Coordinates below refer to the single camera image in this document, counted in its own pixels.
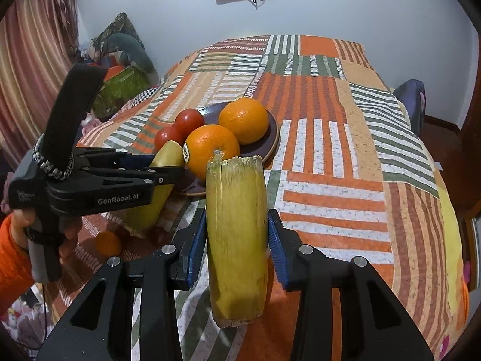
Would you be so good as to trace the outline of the orange sleeve forearm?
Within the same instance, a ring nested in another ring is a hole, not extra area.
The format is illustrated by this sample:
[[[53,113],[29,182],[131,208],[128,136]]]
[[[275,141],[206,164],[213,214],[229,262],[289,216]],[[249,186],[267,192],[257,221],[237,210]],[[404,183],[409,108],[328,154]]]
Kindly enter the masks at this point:
[[[12,220],[13,214],[9,214],[1,225],[1,315],[4,315],[14,301],[34,284],[29,256],[11,236]]]

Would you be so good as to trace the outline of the person's left hand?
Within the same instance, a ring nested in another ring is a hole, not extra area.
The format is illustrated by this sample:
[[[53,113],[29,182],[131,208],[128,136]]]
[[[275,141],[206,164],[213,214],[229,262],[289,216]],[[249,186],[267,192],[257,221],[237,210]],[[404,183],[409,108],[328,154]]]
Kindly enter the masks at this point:
[[[22,249],[28,248],[25,229],[34,224],[36,213],[34,209],[16,209],[12,212],[10,234],[14,242]],[[81,218],[63,218],[61,230],[64,242],[59,247],[60,261],[65,262],[78,244],[78,233],[82,229]]]

